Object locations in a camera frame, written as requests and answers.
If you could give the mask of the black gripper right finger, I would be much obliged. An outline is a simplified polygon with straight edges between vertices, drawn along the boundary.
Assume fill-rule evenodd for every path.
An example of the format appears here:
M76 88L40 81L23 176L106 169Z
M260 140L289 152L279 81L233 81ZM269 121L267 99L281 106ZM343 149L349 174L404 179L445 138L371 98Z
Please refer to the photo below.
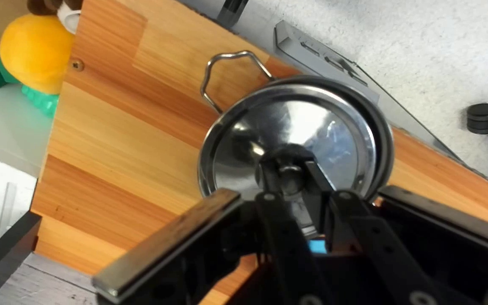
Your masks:
M371 264L371 294L394 305L488 305L488 221L398 186L379 191L374 206L337 189L313 160L304 164L321 196L320 226L335 245Z

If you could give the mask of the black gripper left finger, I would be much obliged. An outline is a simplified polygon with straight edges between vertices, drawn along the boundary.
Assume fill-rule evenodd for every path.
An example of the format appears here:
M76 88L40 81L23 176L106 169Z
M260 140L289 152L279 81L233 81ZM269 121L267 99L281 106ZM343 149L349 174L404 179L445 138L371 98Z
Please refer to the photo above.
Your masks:
M303 145L286 143L259 159L254 208L257 252L269 259L276 294L282 305L328 305L332 293L291 210L299 196L311 225L323 232L328 201L316 157Z

